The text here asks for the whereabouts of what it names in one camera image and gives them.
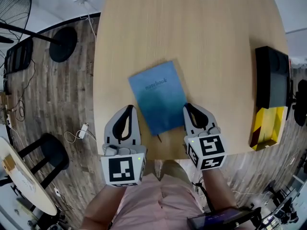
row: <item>yellow object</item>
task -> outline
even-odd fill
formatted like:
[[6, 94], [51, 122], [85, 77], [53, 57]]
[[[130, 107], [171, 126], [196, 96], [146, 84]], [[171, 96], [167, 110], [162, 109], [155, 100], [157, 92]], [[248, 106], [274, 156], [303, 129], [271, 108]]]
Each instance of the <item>yellow object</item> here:
[[2, 161], [2, 166], [7, 174], [9, 174], [15, 168], [15, 162], [11, 155], [5, 157], [5, 159]]
[[278, 142], [285, 107], [261, 108], [257, 111], [250, 147], [255, 151]]

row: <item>cable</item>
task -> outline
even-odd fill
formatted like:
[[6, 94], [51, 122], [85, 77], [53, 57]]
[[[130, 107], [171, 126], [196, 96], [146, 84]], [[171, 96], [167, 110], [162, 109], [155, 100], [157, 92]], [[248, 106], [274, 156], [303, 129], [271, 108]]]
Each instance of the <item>cable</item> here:
[[[65, 138], [65, 140], [66, 140], [68, 143], [73, 144], [73, 143], [75, 143], [76, 139], [82, 139], [82, 138], [80, 138], [80, 137], [77, 136], [81, 131], [87, 133], [90, 137], [92, 137], [92, 138], [96, 141], [96, 138], [95, 138], [89, 131], [85, 131], [85, 130], [82, 130], [82, 129], [78, 130], [77, 133], [76, 133], [75, 135], [74, 135], [73, 133], [69, 132], [69, 131], [65, 131], [65, 133], [64, 133], [64, 138]], [[73, 141], [67, 140], [67, 138], [66, 138], [66, 133], [71, 134], [73, 137], [75, 137], [75, 139], [74, 139]]]
[[73, 210], [73, 208], [72, 208], [70, 205], [67, 204], [65, 196], [64, 196], [63, 194], [60, 194], [60, 195], [63, 197], [63, 201], [64, 201], [66, 207]]
[[3, 59], [5, 59], [5, 54], [3, 53], [3, 51], [0, 50], [0, 52], [1, 52], [0, 56], [1, 56]]
[[27, 86], [24, 88], [23, 93], [22, 93], [22, 95], [20, 96], [20, 98], [19, 98], [19, 100], [18, 100], [16, 106], [13, 107], [12, 109], [15, 109], [15, 108], [17, 107], [18, 103], [20, 102], [20, 100], [21, 100], [22, 97], [24, 96], [24, 91], [29, 87], [30, 81], [32, 80], [32, 78], [34, 77], [34, 75], [35, 75], [35, 73], [36, 73], [35, 62], [34, 62], [32, 59], [31, 59], [31, 61], [34, 63], [34, 73], [33, 73], [32, 77], [30, 78], [30, 80], [29, 80]]
[[267, 192], [267, 193], [265, 193], [265, 194], [254, 194], [254, 193], [240, 193], [240, 192], [238, 192], [238, 191], [232, 191], [232, 192], [233, 192], [233, 193], [239, 193], [240, 195], [253, 194], [253, 195], [263, 195], [263, 196], [266, 196], [267, 193], [269, 193], [269, 192]]
[[93, 29], [93, 26], [92, 26], [94, 20], [92, 19], [92, 21], [91, 21], [90, 13], [89, 13], [87, 7], [85, 6], [85, 4], [84, 4], [84, 3], [80, 3], [80, 5], [83, 5], [83, 7], [85, 8], [85, 10], [86, 10], [86, 12], [87, 12], [87, 17], [86, 17], [86, 18], [81, 18], [81, 17], [80, 17], [80, 19], [81, 19], [81, 20], [84, 20], [84, 19], [88, 20], [88, 22], [90, 23], [90, 27], [91, 27], [91, 29], [92, 29], [92, 32], [93, 32], [93, 34], [94, 34], [94, 37], [95, 37], [95, 42], [97, 42], [96, 34], [95, 34], [94, 29]]
[[[294, 156], [295, 156], [296, 154], [298, 154], [298, 151], [297, 151], [295, 154], [293, 154], [292, 157], [291, 157], [291, 159], [289, 159], [288, 161], [293, 160], [293, 159], [294, 159]], [[285, 167], [285, 169], [288, 168], [291, 164], [293, 164], [293, 162], [294, 162], [294, 160], [291, 161], [291, 163], [289, 163], [289, 164]]]
[[[34, 66], [33, 66], [33, 67], [34, 67], [33, 75], [31, 76], [31, 78], [30, 78], [30, 80], [29, 80], [27, 86], [23, 89], [23, 93], [22, 93], [22, 95], [20, 96], [19, 100], [17, 101], [16, 105], [15, 105], [12, 109], [5, 109], [5, 108], [1, 108], [1, 109], [0, 109], [0, 111], [2, 111], [2, 110], [7, 110], [7, 111], [9, 111], [9, 112], [14, 112], [14, 113], [15, 113], [15, 118], [16, 118], [19, 122], [23, 122], [24, 119], [25, 119], [25, 105], [24, 105], [24, 102], [22, 101], [22, 98], [23, 98], [23, 96], [24, 96], [25, 90], [26, 90], [26, 89], [29, 87], [29, 85], [30, 85], [30, 81], [32, 80], [32, 78], [34, 77], [34, 75], [35, 75], [35, 73], [36, 73], [35, 62], [34, 62], [32, 59], [31, 59], [31, 61], [32, 61], [33, 64], [34, 64]], [[21, 117], [21, 119], [17, 118], [17, 116], [16, 116], [17, 110], [19, 111], [19, 116]]]

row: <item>black and white fiducial marker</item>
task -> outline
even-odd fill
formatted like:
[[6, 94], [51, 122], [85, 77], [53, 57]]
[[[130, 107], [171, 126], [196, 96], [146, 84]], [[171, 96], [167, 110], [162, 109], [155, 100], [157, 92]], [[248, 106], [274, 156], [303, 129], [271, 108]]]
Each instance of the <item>black and white fiducial marker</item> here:
[[187, 103], [183, 107], [187, 136], [187, 154], [198, 170], [219, 168], [227, 153], [220, 128], [212, 113], [201, 106]]

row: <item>black wire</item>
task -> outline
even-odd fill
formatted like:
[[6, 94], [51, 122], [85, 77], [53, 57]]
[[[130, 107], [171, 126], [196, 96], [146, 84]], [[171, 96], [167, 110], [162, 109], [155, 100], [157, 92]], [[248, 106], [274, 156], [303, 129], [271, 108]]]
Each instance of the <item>black wire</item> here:
[[0, 52], [1, 52], [0, 56], [1, 56], [3, 59], [5, 59], [5, 54], [2, 52], [2, 50], [0, 50]]
[[199, 179], [199, 181], [198, 181], [198, 183], [192, 183], [194, 186], [195, 186], [195, 191], [198, 193], [199, 192], [199, 188], [201, 187], [201, 181], [203, 180], [203, 177], [201, 177], [200, 179]]
[[60, 194], [60, 195], [63, 197], [63, 201], [64, 201], [66, 207], [73, 210], [73, 208], [72, 208], [70, 205], [67, 204], [66, 199], [65, 199], [65, 196], [64, 196], [63, 194]]
[[[20, 96], [19, 100], [17, 101], [17, 104], [16, 104], [11, 110], [6, 109], [7, 111], [15, 112], [15, 118], [16, 118], [19, 122], [23, 122], [24, 119], [25, 119], [25, 105], [24, 105], [24, 102], [22, 101], [22, 98], [23, 98], [23, 96], [24, 96], [24, 92], [25, 92], [25, 90], [29, 87], [30, 81], [32, 80], [32, 78], [34, 77], [34, 75], [35, 75], [35, 73], [36, 73], [35, 62], [34, 62], [32, 59], [31, 59], [31, 61], [34, 63], [34, 73], [33, 73], [32, 77], [30, 78], [30, 80], [29, 80], [27, 86], [23, 89], [23, 93], [22, 93], [22, 95]], [[19, 106], [18, 111], [19, 111], [19, 116], [20, 116], [22, 119], [17, 118], [17, 116], [16, 116], [17, 110], [14, 110], [14, 111], [13, 111], [13, 109], [15, 109], [20, 103], [22, 103], [22, 106], [21, 106], [21, 105]]]

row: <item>black cable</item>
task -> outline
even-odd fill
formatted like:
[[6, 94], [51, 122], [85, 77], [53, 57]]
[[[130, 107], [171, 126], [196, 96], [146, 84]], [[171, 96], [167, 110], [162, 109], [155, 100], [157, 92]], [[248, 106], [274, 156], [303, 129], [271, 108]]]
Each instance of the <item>black cable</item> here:
[[[22, 95], [20, 96], [19, 100], [17, 101], [16, 105], [15, 105], [11, 110], [8, 110], [8, 109], [5, 109], [5, 108], [1, 108], [1, 109], [0, 109], [0, 111], [2, 111], [2, 110], [7, 110], [7, 111], [9, 111], [9, 112], [15, 112], [15, 118], [16, 118], [19, 122], [23, 122], [24, 119], [25, 119], [25, 105], [24, 105], [24, 102], [22, 101], [22, 98], [23, 98], [23, 96], [24, 96], [24, 92], [25, 92], [25, 90], [29, 87], [30, 81], [32, 80], [32, 78], [34, 77], [34, 75], [35, 75], [35, 73], [36, 73], [35, 62], [34, 62], [32, 59], [31, 59], [31, 61], [34, 63], [34, 73], [33, 73], [33, 75], [31, 76], [31, 78], [30, 78], [30, 80], [29, 80], [27, 86], [23, 89], [23, 93], [22, 93]], [[14, 110], [20, 103], [22, 103], [22, 106], [21, 106], [21, 105], [19, 106], [18, 112], [19, 112], [19, 116], [20, 116], [22, 119], [17, 118], [17, 116], [16, 116], [17, 109]]]
[[0, 52], [1, 52], [0, 56], [1, 56], [3, 59], [5, 59], [5, 54], [2, 52], [2, 50], [0, 50]]
[[64, 201], [66, 207], [73, 210], [73, 208], [72, 208], [70, 205], [67, 204], [66, 199], [65, 199], [65, 196], [64, 196], [63, 194], [60, 194], [60, 195], [63, 197], [63, 201]]

